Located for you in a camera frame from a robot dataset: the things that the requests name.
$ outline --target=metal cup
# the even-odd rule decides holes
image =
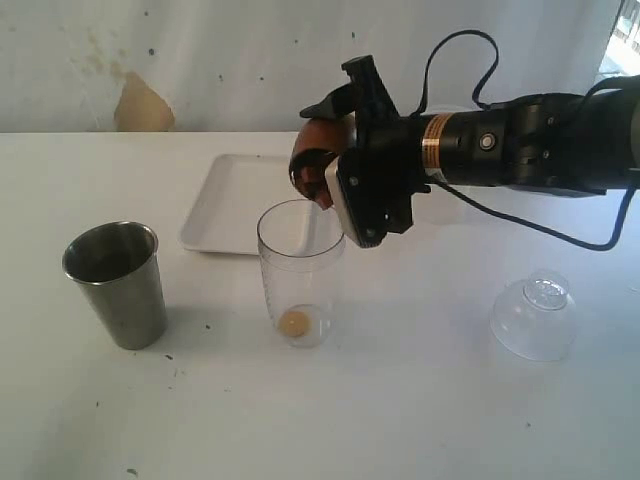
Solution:
[[[149,227],[114,222],[83,233],[62,256],[66,275],[127,350],[151,345],[167,326],[157,251],[158,237]]]

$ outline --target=white plastic tray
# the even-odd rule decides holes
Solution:
[[[276,203],[300,198],[289,182],[288,166],[286,157],[217,157],[180,231],[183,247],[257,255],[260,216]]]

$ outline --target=table surface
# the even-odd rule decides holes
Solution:
[[[415,198],[405,235],[348,246],[340,321],[298,350],[271,327],[257,258],[177,240],[215,156],[286,155],[293,139],[0,135],[1,478],[637,478],[640,202],[618,247],[591,253],[443,192]],[[593,241],[621,196],[471,194]],[[137,353],[60,267],[77,234],[122,219],[158,233],[170,316]],[[558,363],[489,330],[496,295],[539,267],[567,277],[580,310]]]

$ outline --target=robotic arm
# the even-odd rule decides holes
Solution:
[[[482,109],[424,115],[428,70],[420,107],[398,114],[371,56],[342,65],[350,83],[301,112],[311,119],[296,141],[289,173],[300,193],[321,207],[331,205],[345,233],[363,248],[379,245],[388,232],[404,233],[412,222],[411,196],[437,184],[486,213],[551,234],[591,250],[617,243],[631,197],[640,184],[640,77],[606,79],[585,96],[536,94],[484,104]],[[595,95],[601,90],[606,93]],[[452,185],[510,186],[554,195],[603,195],[627,189],[614,233],[594,245],[492,211]]]

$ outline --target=black cable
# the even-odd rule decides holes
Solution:
[[[551,235],[552,237],[556,237],[556,238],[559,238],[560,240],[564,240],[565,242],[569,242],[572,245],[576,245],[578,247],[586,248],[587,250],[593,250],[596,252],[606,252],[608,250],[611,250],[618,243],[618,240],[620,239],[620,234],[622,233],[622,226],[624,225],[624,220],[627,216],[629,205],[631,204],[631,199],[633,198],[633,195],[636,193],[636,188],[637,188],[637,185],[633,183],[627,188],[627,191],[625,192],[624,197],[622,197],[622,200],[620,201],[620,207],[618,208],[618,216],[616,217],[616,221],[613,226],[613,232],[611,233],[611,238],[607,243],[599,244],[599,243],[588,243],[582,240],[578,240],[577,238],[570,237],[569,235],[565,235],[564,233],[558,232],[557,230],[553,230],[552,228],[530,222],[528,220],[525,220],[520,217],[516,217],[514,215],[508,215],[506,213],[492,210],[491,208],[485,207],[484,205],[467,197],[465,194],[459,192],[458,190],[456,190],[455,188],[451,187],[450,185],[444,182],[436,180],[433,177],[430,178],[430,181],[438,185],[443,190],[446,190],[452,195],[455,195],[460,200],[467,202],[472,207],[477,208],[483,213],[486,213],[487,215],[491,215],[492,217],[500,218],[508,222],[516,223],[518,225],[522,225],[523,227],[532,228],[533,230],[537,230],[538,232],[546,233],[547,235]]]
[[[440,43],[438,43],[438,45],[436,45],[436,48],[434,48],[431,54],[429,55],[429,59],[427,60],[427,66],[424,69],[424,83],[422,84],[422,98],[420,99],[420,104],[418,105],[418,108],[416,109],[416,111],[411,114],[412,117],[421,115],[427,110],[427,104],[429,103],[429,98],[428,98],[429,97],[429,68],[431,68],[431,62],[433,61],[433,58],[435,57],[436,53],[438,53],[438,50],[440,50],[447,42],[449,42],[449,40],[452,40],[456,37],[461,37],[463,35],[474,35],[476,37],[484,38],[486,41],[488,41],[491,44],[491,46],[496,52],[496,58],[493,61],[493,64],[491,65],[491,67],[489,67],[489,70],[487,70],[487,73],[485,73],[483,77],[480,79],[480,81],[476,85],[476,88],[473,89],[473,94],[471,95],[471,99],[479,108],[481,108],[482,110],[488,110],[490,108],[489,104],[480,101],[480,92],[484,88],[485,84],[487,83],[491,75],[493,75],[493,72],[495,72],[496,68],[498,67],[498,62],[500,61],[500,52],[498,50],[498,44],[493,39],[493,37],[491,37],[491,35],[483,32],[482,30],[460,30],[459,32],[452,33],[451,35],[446,37],[444,40],[442,40]]]

